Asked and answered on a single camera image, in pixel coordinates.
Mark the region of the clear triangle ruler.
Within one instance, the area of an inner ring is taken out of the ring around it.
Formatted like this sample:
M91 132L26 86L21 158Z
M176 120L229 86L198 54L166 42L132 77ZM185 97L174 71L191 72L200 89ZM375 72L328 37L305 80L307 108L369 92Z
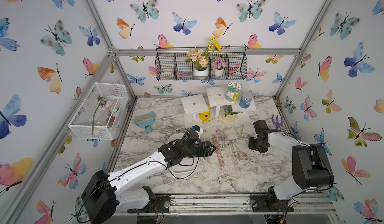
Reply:
M238 135L239 138L242 137L243 129L244 129L244 125L237 125L237 126L234 126L234 130L236 131L236 133L237 133L237 135Z

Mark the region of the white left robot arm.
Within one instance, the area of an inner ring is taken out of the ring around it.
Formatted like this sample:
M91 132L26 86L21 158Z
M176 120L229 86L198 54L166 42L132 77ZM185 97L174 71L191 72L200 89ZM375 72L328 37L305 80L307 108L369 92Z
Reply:
M86 223L101 224L112 217L116 211L143 210L156 202L156 196L149 187L131 191L131 187L142 180L170 171L185 158L199 160L210 157L216 146L200 140L202 130L194 127L185 132L181 139L173 140L158 148L149 157L117 172L96 172L83 191L82 209L89 219Z

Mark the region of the pink isosceles triangle ruler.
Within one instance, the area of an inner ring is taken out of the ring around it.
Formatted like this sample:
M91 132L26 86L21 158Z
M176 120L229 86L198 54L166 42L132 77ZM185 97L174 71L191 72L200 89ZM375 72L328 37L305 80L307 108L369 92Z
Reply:
M251 158L239 148L236 149L236 157L240 161L250 161L251 160Z

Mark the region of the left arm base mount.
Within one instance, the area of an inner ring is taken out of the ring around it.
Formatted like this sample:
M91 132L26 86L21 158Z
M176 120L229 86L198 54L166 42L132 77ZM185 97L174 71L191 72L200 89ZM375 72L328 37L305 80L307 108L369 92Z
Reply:
M129 199L127 213L168 213L171 206L171 197L155 195L150 187L142 187L134 191Z

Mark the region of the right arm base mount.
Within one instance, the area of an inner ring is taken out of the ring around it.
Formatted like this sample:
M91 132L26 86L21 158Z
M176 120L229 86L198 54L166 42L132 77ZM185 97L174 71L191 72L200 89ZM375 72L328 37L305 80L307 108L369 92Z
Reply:
M294 211L294 208L289 205L289 201L278 200L274 192L251 195L250 205L254 213Z

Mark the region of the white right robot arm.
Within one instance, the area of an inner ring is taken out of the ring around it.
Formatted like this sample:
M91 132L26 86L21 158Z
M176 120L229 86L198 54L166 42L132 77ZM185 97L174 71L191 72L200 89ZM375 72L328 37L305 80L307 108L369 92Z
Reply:
M265 120L254 122L254 129L249 149L263 154L274 146L292 157L292 175L269 188L273 198L286 201L308 190L322 192L333 187L335 177L322 144L307 144L291 133L270 129Z

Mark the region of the white storage box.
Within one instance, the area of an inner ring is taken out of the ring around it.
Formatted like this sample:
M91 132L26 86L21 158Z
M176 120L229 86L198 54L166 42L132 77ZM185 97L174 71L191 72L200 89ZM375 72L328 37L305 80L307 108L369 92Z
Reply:
M181 178L191 174L198 166L198 158L183 158L181 163L170 168L171 172Z

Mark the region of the clear stencil ruler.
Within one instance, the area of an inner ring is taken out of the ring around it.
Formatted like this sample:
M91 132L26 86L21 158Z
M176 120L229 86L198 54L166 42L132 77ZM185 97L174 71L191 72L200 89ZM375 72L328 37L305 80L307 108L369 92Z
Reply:
M237 166L238 165L238 160L237 160L236 151L234 149L233 142L232 141L226 141L226 146L227 146L227 149L228 149L228 155L229 155L233 165Z

